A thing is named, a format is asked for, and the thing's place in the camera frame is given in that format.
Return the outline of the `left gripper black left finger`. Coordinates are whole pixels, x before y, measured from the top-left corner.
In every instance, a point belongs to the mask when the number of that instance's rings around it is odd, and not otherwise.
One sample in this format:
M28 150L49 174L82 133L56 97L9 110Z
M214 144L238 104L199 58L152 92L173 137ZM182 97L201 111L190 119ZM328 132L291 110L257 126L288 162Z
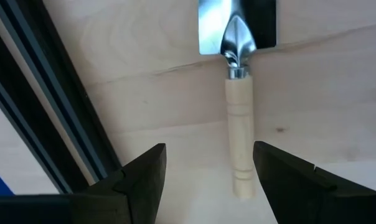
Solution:
M159 143L77 194L72 200L73 224L154 224L166 163L166 145Z

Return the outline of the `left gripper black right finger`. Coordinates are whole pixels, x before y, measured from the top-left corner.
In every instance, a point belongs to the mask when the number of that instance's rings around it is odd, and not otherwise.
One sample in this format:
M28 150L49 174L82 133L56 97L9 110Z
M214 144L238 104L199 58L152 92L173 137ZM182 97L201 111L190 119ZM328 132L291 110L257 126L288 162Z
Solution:
M376 224L375 190L263 141L253 161L278 224Z

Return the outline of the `square-blade trowel wooden handle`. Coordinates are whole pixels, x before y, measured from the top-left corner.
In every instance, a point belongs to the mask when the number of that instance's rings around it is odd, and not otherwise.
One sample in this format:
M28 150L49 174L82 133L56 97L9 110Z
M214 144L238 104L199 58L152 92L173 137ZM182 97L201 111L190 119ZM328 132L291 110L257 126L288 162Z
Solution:
M233 192L254 196L255 168L253 79L248 61L258 50L278 43L277 0L198 0L201 55L221 55L228 65L225 80Z

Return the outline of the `black aluminium table frame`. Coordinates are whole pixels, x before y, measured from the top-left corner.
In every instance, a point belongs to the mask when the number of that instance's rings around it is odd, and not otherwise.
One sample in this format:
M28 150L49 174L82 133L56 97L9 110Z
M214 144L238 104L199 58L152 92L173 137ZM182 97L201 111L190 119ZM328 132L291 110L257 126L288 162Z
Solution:
M0 0L0 20L95 182L122 165L43 0Z

